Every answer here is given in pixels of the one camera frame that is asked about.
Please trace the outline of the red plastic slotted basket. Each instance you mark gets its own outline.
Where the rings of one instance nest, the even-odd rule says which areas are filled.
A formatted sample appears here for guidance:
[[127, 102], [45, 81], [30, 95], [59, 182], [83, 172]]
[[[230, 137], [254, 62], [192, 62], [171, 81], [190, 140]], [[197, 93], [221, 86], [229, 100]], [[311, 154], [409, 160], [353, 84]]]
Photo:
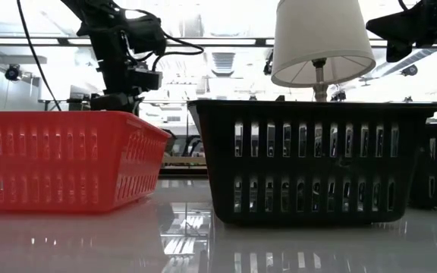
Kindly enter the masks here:
[[109, 212], [151, 194], [169, 135], [122, 111], [0, 111], [0, 212]]

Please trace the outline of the white glossy table sheet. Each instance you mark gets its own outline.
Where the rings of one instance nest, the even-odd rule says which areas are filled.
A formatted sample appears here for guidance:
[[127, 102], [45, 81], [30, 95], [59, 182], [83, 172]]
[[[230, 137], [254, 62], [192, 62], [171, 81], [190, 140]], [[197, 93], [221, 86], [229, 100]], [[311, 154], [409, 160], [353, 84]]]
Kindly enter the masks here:
[[205, 180], [162, 180], [99, 215], [0, 213], [0, 273], [436, 273], [437, 209], [392, 223], [253, 228]]

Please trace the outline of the white shade table lamp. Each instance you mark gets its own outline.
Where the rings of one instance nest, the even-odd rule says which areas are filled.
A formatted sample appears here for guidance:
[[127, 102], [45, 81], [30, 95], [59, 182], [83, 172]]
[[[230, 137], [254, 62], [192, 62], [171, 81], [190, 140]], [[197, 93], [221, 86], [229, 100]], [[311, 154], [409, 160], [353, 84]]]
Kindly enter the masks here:
[[271, 81], [312, 88], [317, 102], [331, 85], [369, 73], [376, 60], [358, 0], [280, 0]]

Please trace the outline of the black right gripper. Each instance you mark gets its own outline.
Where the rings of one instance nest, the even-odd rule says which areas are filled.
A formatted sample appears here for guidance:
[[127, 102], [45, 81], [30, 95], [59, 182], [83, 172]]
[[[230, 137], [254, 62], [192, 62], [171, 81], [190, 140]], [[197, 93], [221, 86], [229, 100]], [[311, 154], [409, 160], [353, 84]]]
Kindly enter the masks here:
[[386, 61], [401, 61], [417, 47], [437, 40], [437, 0], [419, 0], [411, 8], [368, 20], [366, 29], [377, 36], [407, 35], [407, 39], [388, 39]]

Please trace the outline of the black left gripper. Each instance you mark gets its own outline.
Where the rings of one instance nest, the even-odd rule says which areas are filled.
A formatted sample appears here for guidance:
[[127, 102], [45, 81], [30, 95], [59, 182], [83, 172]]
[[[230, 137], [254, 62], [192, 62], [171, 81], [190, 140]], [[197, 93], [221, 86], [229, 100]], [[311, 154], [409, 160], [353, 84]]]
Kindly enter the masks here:
[[132, 74], [136, 64], [136, 60], [132, 57], [98, 60], [97, 71], [102, 74], [105, 95], [101, 96], [95, 93], [91, 95], [90, 108], [92, 111], [117, 109], [131, 114], [139, 113], [139, 105], [143, 99], [139, 96], [129, 96], [134, 91]]

